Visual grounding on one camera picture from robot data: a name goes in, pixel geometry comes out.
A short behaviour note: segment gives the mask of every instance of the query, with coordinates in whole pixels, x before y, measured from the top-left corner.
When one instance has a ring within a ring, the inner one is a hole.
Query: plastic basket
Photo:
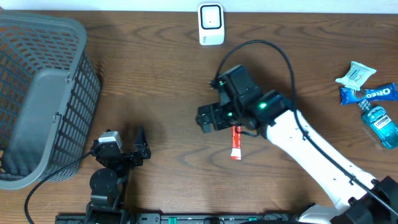
[[[72,19],[0,12],[0,189],[25,187],[82,155],[100,93],[85,45]]]

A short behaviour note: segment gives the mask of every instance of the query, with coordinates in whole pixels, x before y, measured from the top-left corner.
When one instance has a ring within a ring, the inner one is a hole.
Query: blue bottle
[[[388,149],[397,147],[398,127],[388,117],[385,109],[381,106],[373,107],[368,100],[359,102],[358,106],[365,112],[362,120],[379,136],[383,146]]]

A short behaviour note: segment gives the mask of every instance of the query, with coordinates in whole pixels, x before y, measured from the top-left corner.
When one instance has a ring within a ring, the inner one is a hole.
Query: wooden table
[[[146,129],[152,158],[132,172],[127,204],[134,210],[252,213],[295,210],[309,202],[331,205],[317,183],[269,141],[244,136],[243,160],[232,161],[231,131],[203,134],[195,122],[198,106],[218,101],[208,81],[220,60],[251,39],[272,41],[287,52],[299,109],[326,140],[376,177],[398,179],[398,150],[383,149],[356,105],[340,105],[341,85],[335,83],[352,60],[377,69],[365,87],[398,82],[398,16],[225,13],[224,44],[203,47],[197,13],[40,13],[71,17],[86,27],[87,51],[103,80],[89,142],[109,128],[122,134],[127,148],[138,127]],[[264,91],[291,96],[287,68],[275,50],[248,46],[224,69],[240,63]],[[398,121],[398,103],[380,105]],[[71,180],[41,186],[29,204],[36,223],[83,213],[89,179],[99,168],[89,157]],[[32,187],[0,190],[1,223],[26,223],[23,204]]]

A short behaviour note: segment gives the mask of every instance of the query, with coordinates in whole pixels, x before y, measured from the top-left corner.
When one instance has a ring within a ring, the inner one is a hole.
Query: white wall
[[[200,0],[0,0],[3,9],[196,11]],[[397,0],[219,0],[227,12],[398,13]]]

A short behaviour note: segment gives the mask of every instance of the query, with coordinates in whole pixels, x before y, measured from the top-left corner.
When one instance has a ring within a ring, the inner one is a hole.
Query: oreo package
[[[397,86],[391,83],[376,89],[360,89],[359,91],[351,88],[340,88],[341,105],[358,103],[363,99],[368,101],[398,101]]]

